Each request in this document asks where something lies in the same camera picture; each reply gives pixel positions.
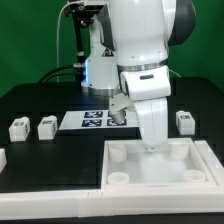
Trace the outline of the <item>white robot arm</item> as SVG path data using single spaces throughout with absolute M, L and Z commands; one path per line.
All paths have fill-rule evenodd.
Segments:
M 110 98 L 109 112 L 117 123 L 125 109 L 135 111 L 150 151 L 165 144 L 169 48 L 194 30 L 192 0 L 84 0 L 84 16 L 91 19 L 91 53 L 83 88 Z

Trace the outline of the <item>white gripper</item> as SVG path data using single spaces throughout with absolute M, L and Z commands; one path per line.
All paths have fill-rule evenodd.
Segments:
M 126 67 L 120 73 L 122 90 L 109 98 L 109 115 L 116 124 L 125 120 L 125 110 L 136 112 L 143 145 L 153 151 L 168 138 L 167 97 L 171 95 L 166 65 L 141 70 Z

